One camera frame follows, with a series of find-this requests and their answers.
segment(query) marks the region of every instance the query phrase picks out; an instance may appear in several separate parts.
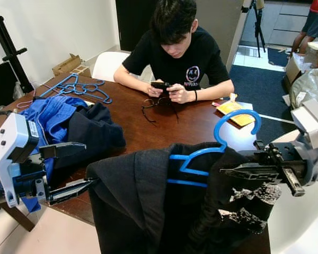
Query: tripod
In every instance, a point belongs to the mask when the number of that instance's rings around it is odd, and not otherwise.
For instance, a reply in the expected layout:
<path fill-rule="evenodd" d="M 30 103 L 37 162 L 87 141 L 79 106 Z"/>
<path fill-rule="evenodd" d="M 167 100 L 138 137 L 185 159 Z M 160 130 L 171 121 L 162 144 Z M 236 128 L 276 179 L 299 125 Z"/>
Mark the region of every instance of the tripod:
<path fill-rule="evenodd" d="M 23 52 L 27 51 L 26 48 L 22 48 L 20 50 L 16 50 L 13 44 L 13 41 L 8 34 L 6 26 L 4 24 L 4 18 L 0 16 L 0 44 L 3 47 L 6 56 L 2 59 L 3 61 L 9 61 L 11 66 L 21 83 L 21 88 L 24 93 L 28 93 L 33 90 L 32 85 L 27 79 L 27 76 L 17 58 L 18 55 L 22 54 Z"/>
<path fill-rule="evenodd" d="M 260 50 L 259 50 L 259 36 L 261 40 L 261 44 L 263 46 L 264 52 L 265 52 L 265 40 L 263 37 L 263 33 L 261 32 L 260 24 L 261 24 L 261 17 L 263 15 L 262 9 L 257 10 L 257 5 L 256 5 L 256 0 L 253 0 L 250 6 L 250 9 L 253 7 L 254 13 L 255 13 L 255 18 L 256 22 L 254 23 L 255 30 L 254 30 L 254 36 L 257 40 L 257 48 L 258 48 L 258 56 L 260 57 Z"/>

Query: black t-shirt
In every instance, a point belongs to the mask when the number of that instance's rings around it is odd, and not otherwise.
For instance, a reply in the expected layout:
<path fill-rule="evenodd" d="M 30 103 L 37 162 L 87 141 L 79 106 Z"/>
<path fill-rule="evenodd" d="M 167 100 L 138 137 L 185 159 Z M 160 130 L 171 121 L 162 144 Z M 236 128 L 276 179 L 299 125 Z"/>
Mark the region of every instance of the black t-shirt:
<path fill-rule="evenodd" d="M 191 44 L 181 58 L 175 59 L 167 54 L 147 31 L 122 64 L 136 75 L 141 75 L 150 64 L 155 79 L 184 85 L 186 90 L 200 89 L 199 83 L 204 74 L 208 76 L 210 85 L 229 80 L 216 41 L 201 27 L 192 34 Z"/>

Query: wooden table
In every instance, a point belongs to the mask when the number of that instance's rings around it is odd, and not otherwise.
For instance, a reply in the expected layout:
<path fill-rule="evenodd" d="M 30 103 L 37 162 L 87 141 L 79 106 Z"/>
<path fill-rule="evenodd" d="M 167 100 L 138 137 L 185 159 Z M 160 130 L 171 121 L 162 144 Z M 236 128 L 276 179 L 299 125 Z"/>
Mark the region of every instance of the wooden table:
<path fill-rule="evenodd" d="M 53 87 L 67 74 L 62 74 L 47 82 L 46 85 Z M 96 83 L 95 80 L 79 76 L 81 83 Z M 101 89 L 106 92 L 113 100 L 111 104 L 104 104 L 111 112 L 112 120 L 123 128 L 123 134 L 126 140 L 126 147 L 119 151 L 113 151 L 104 154 L 105 157 L 117 156 L 126 153 L 132 153 L 144 149 L 160 149 L 171 145 L 172 143 L 197 144 L 207 141 L 215 141 L 214 126 L 220 117 L 216 113 L 215 107 L 210 101 L 193 102 L 188 104 L 174 104 L 174 108 L 179 116 L 176 116 L 168 106 L 156 106 L 146 110 L 146 114 L 156 120 L 155 125 L 149 123 L 142 114 L 143 101 L 148 98 L 146 94 L 129 89 L 120 84 L 106 82 Z M 48 90 L 41 86 L 37 89 L 37 95 Z M 95 98 L 81 96 L 86 101 L 96 102 Z M 32 99 L 32 93 L 17 100 L 7 107 L 15 108 L 16 104 L 22 101 Z M 251 104 L 244 104 L 246 108 L 252 108 Z M 0 126 L 5 117 L 0 117 Z M 220 130 L 220 136 L 228 142 L 228 145 L 236 150 L 254 149 L 253 141 L 255 136 L 251 135 L 253 125 L 246 126 L 240 130 L 229 123 L 225 123 Z M 50 186 L 58 188 L 64 186 L 67 182 L 85 177 L 86 166 L 89 162 L 80 165 L 54 170 Z M 94 224 L 91 210 L 91 203 L 88 193 L 84 193 L 78 198 L 52 206 L 52 208 L 64 212 L 77 219 Z M 237 252 L 240 254 L 265 254 L 270 253 L 269 238 L 267 229 L 261 235 L 255 235 L 243 244 Z"/>

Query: person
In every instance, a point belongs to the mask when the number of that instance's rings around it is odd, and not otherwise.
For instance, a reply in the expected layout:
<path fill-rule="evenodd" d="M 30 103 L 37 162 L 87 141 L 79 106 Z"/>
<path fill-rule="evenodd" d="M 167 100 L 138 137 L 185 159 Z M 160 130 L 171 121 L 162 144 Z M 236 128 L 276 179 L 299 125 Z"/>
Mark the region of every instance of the person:
<path fill-rule="evenodd" d="M 114 73 L 114 80 L 160 97 L 162 89 L 138 80 L 150 64 L 155 79 L 172 84 L 167 88 L 173 102 L 211 100 L 227 97 L 234 86 L 220 58 L 220 49 L 212 36 L 198 26 L 195 0 L 159 0 L 147 31 L 130 56 Z M 200 88 L 206 74 L 210 87 Z"/>
<path fill-rule="evenodd" d="M 318 37 L 318 0 L 313 0 L 310 6 L 305 25 L 302 31 L 295 38 L 291 53 L 299 48 L 300 54 L 305 54 L 307 43 Z"/>

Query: blue clothing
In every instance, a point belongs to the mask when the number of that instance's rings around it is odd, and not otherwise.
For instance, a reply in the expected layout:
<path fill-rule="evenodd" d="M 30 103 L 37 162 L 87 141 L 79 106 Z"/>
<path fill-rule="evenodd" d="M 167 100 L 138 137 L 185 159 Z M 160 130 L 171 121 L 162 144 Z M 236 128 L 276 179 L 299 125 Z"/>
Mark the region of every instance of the blue clothing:
<path fill-rule="evenodd" d="M 318 37 L 318 12 L 313 12 L 310 9 L 302 32 L 313 38 Z"/>
<path fill-rule="evenodd" d="M 76 110 L 75 106 L 87 107 L 87 104 L 79 98 L 54 96 L 38 99 L 27 110 L 20 113 L 25 116 L 26 120 L 35 122 L 38 129 L 39 142 L 31 154 L 39 153 L 39 147 L 67 141 L 67 129 L 61 124 L 73 115 Z M 47 181 L 52 175 L 53 162 L 54 158 L 45 160 Z M 22 200 L 29 212 L 41 208 L 37 198 L 23 198 Z"/>

